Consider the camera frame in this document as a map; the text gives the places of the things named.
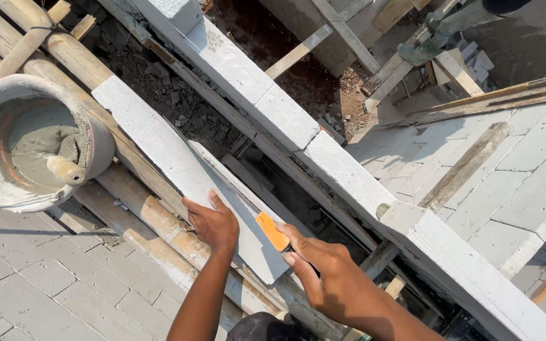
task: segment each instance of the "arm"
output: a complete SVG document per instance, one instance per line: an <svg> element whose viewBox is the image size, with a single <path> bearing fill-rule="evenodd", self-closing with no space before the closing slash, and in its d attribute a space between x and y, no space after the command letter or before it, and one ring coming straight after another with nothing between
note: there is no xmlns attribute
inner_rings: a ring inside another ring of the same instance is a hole
<svg viewBox="0 0 546 341"><path fill-rule="evenodd" d="M353 262L341 244L303 237L290 224L277 224L296 252L282 254L300 279L309 304L330 319L381 341L443 341ZM313 270L320 272L320 277Z"/></svg>
<svg viewBox="0 0 546 341"><path fill-rule="evenodd" d="M212 341L216 337L224 285L237 245L239 224L213 190L209 195L216 211L183 198L197 238L207 243L212 253L180 306L167 341Z"/></svg>

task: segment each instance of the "fingernail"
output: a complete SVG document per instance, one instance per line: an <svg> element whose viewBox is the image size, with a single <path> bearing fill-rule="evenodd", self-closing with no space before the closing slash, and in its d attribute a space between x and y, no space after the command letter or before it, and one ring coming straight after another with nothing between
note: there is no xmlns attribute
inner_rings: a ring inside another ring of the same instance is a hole
<svg viewBox="0 0 546 341"><path fill-rule="evenodd" d="M294 263L296 263L296 259L288 252L282 252L282 258L289 266L294 266Z"/></svg>

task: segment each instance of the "left hand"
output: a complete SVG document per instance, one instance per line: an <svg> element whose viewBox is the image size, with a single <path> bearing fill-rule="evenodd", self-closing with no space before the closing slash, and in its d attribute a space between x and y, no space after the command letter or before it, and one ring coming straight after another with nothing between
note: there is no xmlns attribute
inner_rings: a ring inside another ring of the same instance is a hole
<svg viewBox="0 0 546 341"><path fill-rule="evenodd" d="M213 190L209 192L209 199L216 211L183 197L183 205L189 211L189 222L197 231L197 238L213 251L234 252L239 236L237 218Z"/></svg>

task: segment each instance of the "worker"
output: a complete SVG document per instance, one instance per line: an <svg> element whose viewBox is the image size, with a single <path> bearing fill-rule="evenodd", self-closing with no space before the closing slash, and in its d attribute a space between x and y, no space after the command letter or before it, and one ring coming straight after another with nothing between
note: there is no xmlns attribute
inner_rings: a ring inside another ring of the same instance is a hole
<svg viewBox="0 0 546 341"><path fill-rule="evenodd" d="M215 209L183 198L189 222L212 253L180 306L167 341L213 341L216 337L239 224L213 190L209 200ZM277 224L277 229L290 238L294 249L282 257L303 283L309 304L317 311L374 340L443 340L378 288L353 262L344 245L305 238L290 224ZM309 341L304 332L292 319L280 321L271 314L257 313L239 321L228 332L227 341Z"/></svg>
<svg viewBox="0 0 546 341"><path fill-rule="evenodd" d="M399 44L397 52L400 57L415 66L430 61L435 56L448 49L448 40L456 32L466 30L471 26L508 18L531 0L474 0L467 1L463 6L458 3L448 11L445 18L429 13L425 19L427 29L432 33L419 47Z"/></svg>

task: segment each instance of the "bucket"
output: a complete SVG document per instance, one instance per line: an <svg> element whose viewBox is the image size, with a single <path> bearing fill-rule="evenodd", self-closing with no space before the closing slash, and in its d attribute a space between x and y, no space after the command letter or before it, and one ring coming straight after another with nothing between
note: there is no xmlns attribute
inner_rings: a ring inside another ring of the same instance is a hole
<svg viewBox="0 0 546 341"><path fill-rule="evenodd" d="M114 153L109 129L62 87L30 75L0 79L0 208L60 205Z"/></svg>

